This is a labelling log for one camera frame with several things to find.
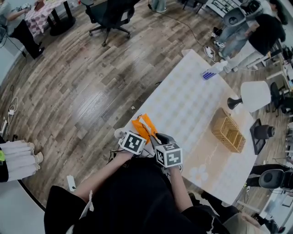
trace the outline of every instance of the floor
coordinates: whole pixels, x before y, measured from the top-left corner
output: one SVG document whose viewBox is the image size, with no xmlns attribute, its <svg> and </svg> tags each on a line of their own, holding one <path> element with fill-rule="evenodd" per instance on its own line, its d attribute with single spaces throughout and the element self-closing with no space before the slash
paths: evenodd
<svg viewBox="0 0 293 234">
<path fill-rule="evenodd" d="M 35 176 L 24 179 L 32 194 L 46 205 L 52 185 L 68 188 L 66 176 L 72 175 L 79 184 L 91 173 L 103 167 L 109 150 L 116 144 L 114 131 L 123 127 L 148 96 L 182 59 L 183 49 L 194 49 L 210 61 L 203 45 L 210 41 L 213 27 L 220 27 L 221 18 L 206 8 L 195 15 L 175 0 L 168 0 L 166 14 L 184 24 L 150 11 L 147 0 L 136 5 L 130 23 L 131 39 L 123 32 L 110 33 L 108 46 L 102 47 L 104 34 L 88 30 L 94 27 L 80 6 L 75 11 L 76 24 L 58 37 L 48 33 L 43 37 L 46 50 L 42 57 L 26 65 L 19 59 L 1 86 L 0 117 L 6 115 L 11 100 L 11 85 L 19 107 L 11 126 L 11 136 L 33 142 L 36 152 L 42 151 L 44 162 Z M 263 80 L 277 68 L 259 71 L 240 70 L 223 78 L 240 95 L 244 81 Z M 261 109 L 253 113 L 264 124 L 276 127 L 276 134 L 268 140 L 256 163 L 263 160 L 274 163 L 273 158 L 285 156 L 285 131 L 288 118 L 266 113 Z M 190 190 L 197 188 L 186 185 Z M 262 208 L 268 191 L 252 189 L 248 204 Z M 244 200 L 244 192 L 239 198 Z"/>
</svg>

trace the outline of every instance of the wicker basket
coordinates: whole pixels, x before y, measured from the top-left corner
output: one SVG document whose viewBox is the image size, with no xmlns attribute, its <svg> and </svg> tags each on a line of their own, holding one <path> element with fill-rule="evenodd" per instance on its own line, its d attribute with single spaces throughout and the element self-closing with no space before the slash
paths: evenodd
<svg viewBox="0 0 293 234">
<path fill-rule="evenodd" d="M 241 153 L 245 138 L 230 117 L 217 119 L 212 133 L 233 153 Z"/>
</svg>

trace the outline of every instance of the black chair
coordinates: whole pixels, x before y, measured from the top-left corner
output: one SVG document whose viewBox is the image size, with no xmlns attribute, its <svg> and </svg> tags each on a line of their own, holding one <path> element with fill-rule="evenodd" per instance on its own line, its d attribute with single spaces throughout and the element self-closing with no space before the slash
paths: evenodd
<svg viewBox="0 0 293 234">
<path fill-rule="evenodd" d="M 285 94 L 283 92 L 283 88 L 285 86 L 283 86 L 282 88 L 278 88 L 277 84 L 275 82 L 273 82 L 271 84 L 271 104 L 273 104 L 273 106 L 275 107 L 274 110 L 272 110 L 272 112 L 275 112 L 277 110 L 277 115 L 276 117 L 279 116 L 279 108 L 281 107 L 281 105 L 283 104 L 284 100 L 285 100 Z M 266 110 L 266 112 L 270 112 L 270 104 L 267 105 L 268 108 Z"/>
<path fill-rule="evenodd" d="M 130 22 L 134 15 L 134 5 L 137 2 L 139 0 L 108 0 L 94 6 L 92 0 L 81 0 L 81 3 L 87 7 L 86 14 L 90 17 L 91 22 L 100 25 L 91 29 L 89 35 L 92 36 L 93 31 L 107 29 L 103 47 L 107 45 L 106 41 L 112 28 L 126 32 L 130 38 L 130 32 L 121 26 Z"/>
</svg>

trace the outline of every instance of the hand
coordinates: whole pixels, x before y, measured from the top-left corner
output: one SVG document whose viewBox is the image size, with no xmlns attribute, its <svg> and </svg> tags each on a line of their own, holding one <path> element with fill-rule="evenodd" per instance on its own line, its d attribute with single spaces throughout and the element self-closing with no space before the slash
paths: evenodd
<svg viewBox="0 0 293 234">
<path fill-rule="evenodd" d="M 113 161 L 117 162 L 120 165 L 123 165 L 126 161 L 130 160 L 133 157 L 133 153 L 126 150 L 116 154 L 116 157 Z"/>
</svg>

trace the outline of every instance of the orange cloth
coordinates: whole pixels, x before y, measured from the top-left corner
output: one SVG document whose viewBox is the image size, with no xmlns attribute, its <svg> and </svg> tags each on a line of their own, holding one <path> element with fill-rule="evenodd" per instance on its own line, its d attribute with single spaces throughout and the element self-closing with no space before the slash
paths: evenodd
<svg viewBox="0 0 293 234">
<path fill-rule="evenodd" d="M 156 136 L 157 130 L 147 114 L 140 115 L 132 124 L 141 137 L 146 139 L 146 144 L 150 142 L 150 136 Z"/>
</svg>

